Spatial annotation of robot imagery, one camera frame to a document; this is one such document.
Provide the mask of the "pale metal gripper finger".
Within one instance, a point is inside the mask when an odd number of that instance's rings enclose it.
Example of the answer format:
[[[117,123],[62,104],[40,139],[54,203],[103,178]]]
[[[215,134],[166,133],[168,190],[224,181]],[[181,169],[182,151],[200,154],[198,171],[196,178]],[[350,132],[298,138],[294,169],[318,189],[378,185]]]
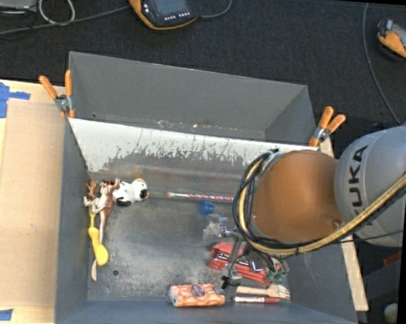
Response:
[[[209,216],[203,229],[203,239],[208,242],[221,242],[228,236],[228,218]]]
[[[226,284],[225,284],[225,292],[224,295],[227,299],[233,299],[236,296],[237,289],[241,284],[242,276],[239,274],[237,275],[229,275],[226,277]]]

